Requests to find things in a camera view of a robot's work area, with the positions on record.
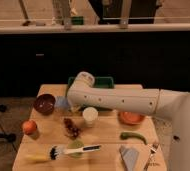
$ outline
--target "green vegetable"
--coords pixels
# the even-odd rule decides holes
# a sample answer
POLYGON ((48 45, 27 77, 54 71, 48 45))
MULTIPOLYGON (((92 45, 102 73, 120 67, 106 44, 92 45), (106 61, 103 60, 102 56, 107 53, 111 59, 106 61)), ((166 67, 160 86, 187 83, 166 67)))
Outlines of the green vegetable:
POLYGON ((128 138, 138 138, 142 140, 145 145, 147 145, 146 138, 143 135, 135 133, 135 132, 121 132, 120 139, 126 140, 128 138))

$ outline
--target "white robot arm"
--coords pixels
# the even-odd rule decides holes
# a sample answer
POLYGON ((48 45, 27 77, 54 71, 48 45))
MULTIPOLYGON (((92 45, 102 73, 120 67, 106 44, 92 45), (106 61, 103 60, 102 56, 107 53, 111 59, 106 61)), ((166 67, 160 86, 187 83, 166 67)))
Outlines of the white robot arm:
POLYGON ((170 170, 190 170, 190 93, 159 89, 93 88, 94 77, 80 72, 67 92, 72 107, 91 105, 172 121, 170 170))

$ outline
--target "white cup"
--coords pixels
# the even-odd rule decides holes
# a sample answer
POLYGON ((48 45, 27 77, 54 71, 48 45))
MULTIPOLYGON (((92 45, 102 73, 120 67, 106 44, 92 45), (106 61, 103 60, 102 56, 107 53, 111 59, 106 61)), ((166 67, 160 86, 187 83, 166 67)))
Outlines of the white cup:
POLYGON ((88 127, 93 127, 98 117, 98 111, 94 107, 87 107, 83 111, 83 118, 88 127))

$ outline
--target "wooden tabletop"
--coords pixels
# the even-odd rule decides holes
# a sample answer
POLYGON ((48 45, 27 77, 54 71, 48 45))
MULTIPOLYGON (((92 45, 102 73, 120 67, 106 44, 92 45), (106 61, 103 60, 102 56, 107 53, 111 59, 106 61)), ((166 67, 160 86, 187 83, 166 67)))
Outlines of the wooden tabletop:
MULTIPOLYGON (((64 96, 66 85, 42 85, 38 95, 50 93, 57 96, 64 96)), ((115 88, 142 88, 140 85, 116 85, 115 88)), ((148 159, 150 147, 154 141, 158 141, 154 124, 151 117, 146 117, 142 124, 130 126, 122 124, 118 119, 118 112, 99 111, 99 117, 95 126, 88 128, 82 118, 82 112, 71 113, 64 109, 56 108, 48 116, 44 116, 32 109, 31 120, 38 125, 38 132, 32 136, 24 135, 17 153, 13 170, 14 171, 124 171, 119 148, 121 145, 134 147, 139 151, 139 157, 135 171, 141 171, 148 159), (32 163, 25 159, 28 154, 48 154, 55 145, 68 145, 72 142, 65 136, 64 118, 71 118, 81 128, 79 139, 84 145, 100 144, 99 151, 84 153, 80 158, 72 158, 63 155, 57 160, 50 160, 43 163, 32 163), (135 138, 120 140, 122 131, 133 131, 146 137, 148 145, 135 138)), ((166 171, 161 148, 159 147, 153 158, 149 171, 166 171)))

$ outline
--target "brown bowl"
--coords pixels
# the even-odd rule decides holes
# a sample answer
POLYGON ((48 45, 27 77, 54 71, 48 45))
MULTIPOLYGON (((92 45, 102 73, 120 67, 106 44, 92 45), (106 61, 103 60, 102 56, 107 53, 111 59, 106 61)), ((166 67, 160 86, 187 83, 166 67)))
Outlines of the brown bowl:
POLYGON ((42 94, 34 101, 34 109, 42 114, 48 115, 54 111, 55 97, 51 94, 42 94))
POLYGON ((119 118, 125 124, 137 125, 144 121, 145 116, 133 112, 119 112, 119 118))

